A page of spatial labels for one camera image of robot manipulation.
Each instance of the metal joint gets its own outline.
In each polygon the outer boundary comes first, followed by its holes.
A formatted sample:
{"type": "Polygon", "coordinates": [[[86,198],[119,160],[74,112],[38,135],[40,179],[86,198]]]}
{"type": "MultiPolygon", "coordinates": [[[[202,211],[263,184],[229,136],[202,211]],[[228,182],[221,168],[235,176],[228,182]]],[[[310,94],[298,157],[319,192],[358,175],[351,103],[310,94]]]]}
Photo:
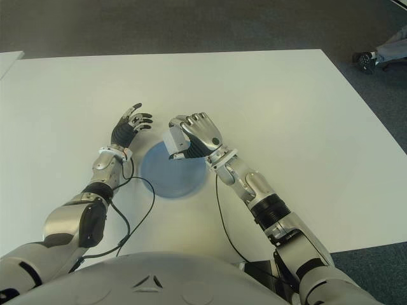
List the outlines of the metal joint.
{"type": "Polygon", "coordinates": [[[314,246],[316,251],[318,251],[321,257],[325,260],[327,265],[335,265],[332,260],[331,254],[328,252],[325,246],[294,212],[291,212],[287,216],[281,218],[272,226],[265,229],[265,234],[267,237],[273,236],[273,238],[278,241],[294,230],[299,230],[303,233],[307,240],[314,246]]]}

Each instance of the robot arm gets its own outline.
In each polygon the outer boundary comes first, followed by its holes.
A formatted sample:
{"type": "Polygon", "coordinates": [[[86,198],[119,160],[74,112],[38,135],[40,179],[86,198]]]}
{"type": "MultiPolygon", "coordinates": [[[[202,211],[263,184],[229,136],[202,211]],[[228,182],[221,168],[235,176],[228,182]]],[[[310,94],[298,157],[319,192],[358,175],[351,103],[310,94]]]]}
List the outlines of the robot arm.
{"type": "Polygon", "coordinates": [[[22,245],[0,258],[0,303],[59,276],[66,275],[78,259],[103,238],[107,208],[120,183],[122,163],[135,135],[150,129],[150,114],[134,114],[131,107],[119,120],[111,145],[100,149],[93,177],[71,201],[56,208],[46,219],[44,240],[22,245]]]}
{"type": "Polygon", "coordinates": [[[264,176],[248,167],[237,156],[236,149],[223,145],[222,136],[208,115],[178,116],[169,126],[173,139],[179,139],[174,130],[177,128],[191,142],[188,149],[171,158],[206,158],[210,170],[235,191],[276,247],[276,262],[288,273],[287,278],[299,291],[302,304],[381,304],[335,268],[324,245],[288,209],[264,176]]]}

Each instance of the wire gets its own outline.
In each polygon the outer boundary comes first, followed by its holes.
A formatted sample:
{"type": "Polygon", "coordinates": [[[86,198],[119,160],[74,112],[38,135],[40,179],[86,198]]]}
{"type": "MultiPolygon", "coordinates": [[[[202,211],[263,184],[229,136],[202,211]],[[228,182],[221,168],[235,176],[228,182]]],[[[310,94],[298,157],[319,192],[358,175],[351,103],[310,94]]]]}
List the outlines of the wire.
{"type": "MultiPolygon", "coordinates": [[[[224,233],[225,233],[226,237],[228,238],[228,241],[229,241],[231,247],[236,251],[236,253],[238,253],[239,256],[240,256],[244,261],[246,261],[246,262],[248,262],[248,263],[251,263],[251,261],[249,261],[248,259],[246,259],[246,258],[240,253],[240,251],[236,249],[235,245],[233,244],[233,242],[232,242],[231,239],[230,239],[228,230],[226,230],[226,226],[225,226],[225,224],[224,224],[224,219],[223,219],[223,214],[222,214],[222,209],[221,209],[221,204],[220,204],[220,202],[219,202],[219,193],[218,193],[218,190],[217,190],[217,175],[216,175],[216,178],[215,178],[215,190],[216,190],[217,207],[219,208],[219,214],[220,214],[220,216],[221,216],[222,226],[223,226],[224,233]]],[[[290,283],[284,281],[282,278],[279,278],[278,276],[272,275],[271,273],[269,273],[269,272],[267,272],[267,271],[265,271],[265,270],[260,269],[260,268],[257,267],[256,265],[252,265],[252,266],[255,267],[258,271],[261,271],[261,272],[265,273],[266,275],[271,276],[272,278],[275,278],[276,280],[280,280],[281,282],[283,282],[283,283],[285,283],[285,284],[291,286],[290,283]]]]}
{"type": "Polygon", "coordinates": [[[155,190],[154,190],[153,186],[151,185],[150,181],[147,180],[147,179],[145,179],[145,178],[137,177],[137,176],[133,176],[133,177],[131,177],[131,178],[141,179],[141,180],[146,181],[146,182],[148,183],[148,185],[151,187],[151,190],[152,190],[152,192],[153,192],[153,202],[151,203],[151,206],[150,206],[150,209],[148,210],[148,212],[147,212],[147,213],[145,214],[145,216],[141,219],[141,221],[139,222],[139,224],[136,225],[136,227],[133,229],[133,231],[129,234],[128,238],[123,242],[123,244],[122,244],[121,247],[119,248],[119,251],[117,251],[117,253],[116,253],[116,257],[119,256],[120,250],[121,250],[121,248],[123,248],[123,246],[126,244],[127,240],[128,240],[130,237],[132,237],[132,235],[133,235],[133,233],[135,232],[135,230],[137,230],[137,228],[142,224],[142,222],[144,221],[144,219],[147,218],[148,214],[150,214],[151,210],[152,210],[153,207],[154,207],[154,203],[155,203],[155,190]]]}
{"type": "Polygon", "coordinates": [[[107,254],[110,254],[110,253],[116,251],[117,249],[118,249],[118,251],[117,251],[116,256],[118,256],[119,253],[120,253],[120,250],[121,250],[121,249],[123,248],[123,246],[126,244],[126,242],[128,241],[128,239],[133,235],[133,233],[135,232],[135,230],[137,230],[137,228],[144,222],[144,220],[147,218],[147,216],[150,214],[151,210],[153,209],[154,204],[155,204],[155,190],[154,190],[154,187],[153,187],[153,185],[150,183],[150,181],[148,181],[147,179],[142,178],[142,177],[138,177],[138,176],[133,176],[133,175],[134,175],[134,161],[133,161],[132,158],[130,159],[130,162],[131,162],[131,164],[132,164],[132,174],[131,174],[131,176],[130,176],[129,178],[126,178],[126,177],[124,176],[124,166],[123,166],[123,163],[122,163],[122,164],[121,164],[121,169],[122,169],[121,174],[122,174],[123,178],[124,178],[126,181],[125,181],[124,183],[119,184],[118,186],[114,187],[112,190],[114,191],[114,190],[116,190],[116,189],[118,189],[118,188],[120,188],[120,187],[122,187],[122,186],[125,186],[125,185],[128,184],[132,179],[141,179],[141,180],[143,180],[143,181],[146,181],[146,182],[148,183],[148,185],[150,186],[152,192],[153,192],[153,202],[152,202],[152,204],[151,204],[151,206],[150,206],[150,209],[147,211],[147,213],[146,213],[145,216],[142,218],[142,220],[138,223],[138,225],[136,225],[136,227],[130,232],[130,223],[129,223],[128,219],[127,219],[127,218],[124,216],[124,214],[119,210],[119,208],[118,208],[112,201],[110,201],[109,203],[110,203],[110,205],[112,206],[112,208],[114,209],[114,211],[116,211],[116,213],[119,214],[119,216],[123,219],[123,221],[124,221],[125,224],[126,224],[127,233],[126,233],[125,237],[123,237],[123,238],[119,241],[119,243],[118,243],[117,246],[115,246],[114,248],[112,248],[112,249],[110,249],[110,250],[108,250],[108,251],[106,251],[106,252],[103,252],[103,253],[100,253],[100,254],[93,254],[93,255],[84,255],[84,256],[80,257],[80,258],[78,259],[77,263],[74,265],[74,267],[72,267],[71,271],[74,271],[76,268],[78,268],[78,267],[80,266],[80,264],[81,264],[85,259],[95,259],[95,258],[97,258],[97,257],[102,257],[102,256],[105,256],[105,255],[107,255],[107,254]]]}

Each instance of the shoe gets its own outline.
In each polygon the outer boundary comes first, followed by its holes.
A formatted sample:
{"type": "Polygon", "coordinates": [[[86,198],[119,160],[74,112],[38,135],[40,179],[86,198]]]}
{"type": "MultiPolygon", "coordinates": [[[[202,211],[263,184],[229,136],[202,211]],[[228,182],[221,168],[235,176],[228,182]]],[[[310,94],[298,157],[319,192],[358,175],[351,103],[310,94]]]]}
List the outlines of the shoe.
{"type": "Polygon", "coordinates": [[[352,62],[356,67],[365,74],[373,74],[376,67],[376,59],[371,58],[370,52],[354,53],[352,62]]]}

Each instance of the small white object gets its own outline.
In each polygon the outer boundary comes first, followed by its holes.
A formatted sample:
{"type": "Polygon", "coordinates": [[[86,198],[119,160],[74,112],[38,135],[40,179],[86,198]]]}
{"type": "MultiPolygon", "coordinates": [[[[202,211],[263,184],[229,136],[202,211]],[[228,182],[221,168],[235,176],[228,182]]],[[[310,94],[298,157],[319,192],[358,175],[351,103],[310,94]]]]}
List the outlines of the small white object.
{"type": "Polygon", "coordinates": [[[184,134],[179,127],[170,127],[163,134],[163,141],[170,155],[179,153],[188,148],[188,143],[185,140],[184,134]]]}

